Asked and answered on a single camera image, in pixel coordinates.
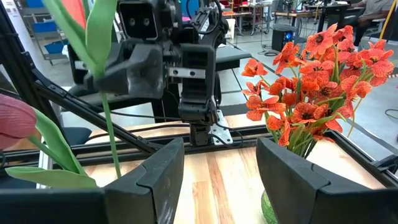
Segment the blue bin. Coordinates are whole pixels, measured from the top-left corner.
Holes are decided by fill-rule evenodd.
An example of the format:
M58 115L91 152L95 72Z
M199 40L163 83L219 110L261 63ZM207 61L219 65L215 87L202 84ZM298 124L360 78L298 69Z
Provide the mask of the blue bin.
M33 24L35 32L51 32L57 31L57 25L55 22L36 22Z
M42 0L26 0L28 7L44 7Z
M51 44L44 45L45 49L49 54L59 54L62 52L63 46L69 44L68 40L59 40L52 42Z

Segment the wooden surface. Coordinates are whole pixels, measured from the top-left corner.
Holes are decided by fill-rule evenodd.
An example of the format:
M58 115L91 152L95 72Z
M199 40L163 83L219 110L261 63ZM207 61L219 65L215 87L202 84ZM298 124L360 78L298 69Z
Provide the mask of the wooden surface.
M291 16L291 17L309 17L315 15L315 12L275 12L277 16Z
M226 117L230 127L263 124L244 114ZM153 125L131 127L145 128ZM188 128L167 128L136 133L142 137L187 133ZM94 131L93 135L104 133ZM107 141L108 137L90 143ZM320 141L308 160L371 189L384 188L336 144ZM121 163L125 174L142 161ZM105 186L116 179L112 164L85 167L87 173ZM185 156L184 177L175 223L266 223L261 213L264 190L257 168L255 148L233 149Z
M246 16L246 15L251 15L251 14L252 14L251 12L234 12L232 14L227 14L227 15L223 15L223 16L239 17L239 16Z

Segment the green vase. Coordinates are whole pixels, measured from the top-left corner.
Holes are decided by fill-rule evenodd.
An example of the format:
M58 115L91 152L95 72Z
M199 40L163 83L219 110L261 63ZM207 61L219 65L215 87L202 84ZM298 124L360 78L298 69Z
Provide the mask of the green vase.
M267 192L264 191L261 196L261 210L262 215L266 219L268 224L277 224L278 221L276 220L274 210L272 209L272 205L268 199Z

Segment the red tulip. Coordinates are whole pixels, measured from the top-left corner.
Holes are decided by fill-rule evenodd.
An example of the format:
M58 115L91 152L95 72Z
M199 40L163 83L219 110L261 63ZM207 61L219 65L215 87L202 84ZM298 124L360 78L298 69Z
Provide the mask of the red tulip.
M36 114L28 104L0 94L0 150L33 134L35 125Z

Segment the person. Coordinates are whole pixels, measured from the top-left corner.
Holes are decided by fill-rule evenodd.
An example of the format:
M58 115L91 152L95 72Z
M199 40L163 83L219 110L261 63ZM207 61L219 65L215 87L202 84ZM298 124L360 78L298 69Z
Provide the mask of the person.
M344 26L351 25L356 27L354 46L357 47L361 42L362 36L369 27L375 26L374 19L384 19L387 17L393 0L362 0L352 4L351 7L365 7L362 15L350 17L343 22Z

